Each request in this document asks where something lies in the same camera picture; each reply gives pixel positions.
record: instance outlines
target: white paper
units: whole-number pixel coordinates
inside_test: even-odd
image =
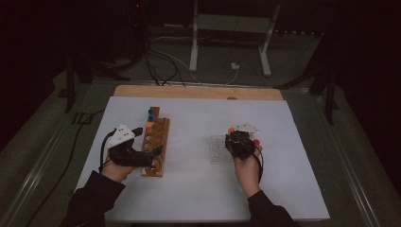
[[[142,177],[136,169],[127,187],[106,214],[113,221],[241,221],[248,220],[248,202],[232,164],[211,165],[208,141],[238,122],[260,132],[265,170],[261,188],[294,219],[329,218],[322,193],[307,159],[287,103],[283,100],[220,100],[193,98],[111,97],[78,181],[83,187],[99,166],[106,134],[124,122],[145,127],[148,109],[160,107],[170,119],[163,178]],[[133,147],[140,150],[143,136]]]

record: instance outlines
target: wooden board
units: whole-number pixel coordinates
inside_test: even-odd
[[[276,89],[231,87],[119,85],[114,91],[114,96],[283,100],[283,96],[281,95],[280,91]]]

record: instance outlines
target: black jacket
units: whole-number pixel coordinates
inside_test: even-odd
[[[115,200],[124,188],[124,184],[114,182],[92,171],[86,185],[78,189],[70,200],[67,215],[61,226],[105,226],[104,213],[113,209]],[[299,226],[285,208],[271,203],[263,191],[248,198],[248,202],[251,211],[251,226]]]

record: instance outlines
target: white table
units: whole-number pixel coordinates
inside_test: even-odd
[[[265,42],[259,46],[258,52],[260,62],[262,64],[263,74],[266,77],[271,76],[271,70],[266,51],[268,49],[277,15],[281,7],[280,4],[274,7],[274,12],[271,17],[262,18],[198,13],[198,1],[199,0],[194,0],[192,49],[189,70],[191,72],[197,71],[199,50],[198,29],[245,31],[266,34]]]
[[[286,207],[294,219],[329,218],[284,100],[112,96],[77,187],[84,186],[90,172],[97,170],[105,135],[120,123],[131,129],[145,127],[150,106],[159,106],[161,117],[170,118],[164,177],[145,178],[135,170],[124,181],[127,187],[114,209],[106,214],[106,220],[247,221],[248,203],[236,181],[234,166],[212,165],[209,157],[210,136],[225,134],[229,127],[240,123],[260,129],[256,137],[264,147],[265,158],[260,184],[270,199]],[[137,137],[133,147],[140,149],[141,145],[142,137]]]

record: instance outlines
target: dark background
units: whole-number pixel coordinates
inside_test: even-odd
[[[200,10],[213,12],[226,2],[204,1]],[[250,7],[251,3],[263,5],[261,1],[243,2],[235,1],[247,5],[241,7],[247,13],[264,13],[261,7]],[[135,39],[138,34],[123,32],[124,13],[119,12],[124,7],[117,3],[122,1],[116,1],[113,9],[103,1],[0,2],[0,149],[54,90],[51,79],[65,69],[68,40],[103,61],[127,54],[118,44],[127,40],[124,37]],[[153,0],[141,6],[147,7],[148,15],[142,23],[151,26],[189,26],[192,21],[193,5],[188,0]],[[324,61],[336,65],[337,84],[401,195],[400,15],[401,3],[391,0],[284,1],[275,29],[279,33],[324,33],[310,66]],[[114,34],[122,28],[118,36],[111,37],[104,27],[113,28]]]

